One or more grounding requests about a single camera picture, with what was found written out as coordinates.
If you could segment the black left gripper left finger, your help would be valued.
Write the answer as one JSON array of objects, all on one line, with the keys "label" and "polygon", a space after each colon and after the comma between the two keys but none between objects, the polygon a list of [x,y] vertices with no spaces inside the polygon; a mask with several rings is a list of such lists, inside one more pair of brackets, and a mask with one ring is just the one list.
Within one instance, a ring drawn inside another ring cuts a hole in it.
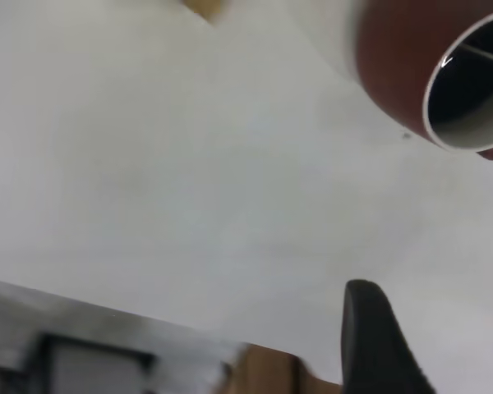
[{"label": "black left gripper left finger", "polygon": [[340,337],[343,393],[434,393],[382,289],[347,282]]}]

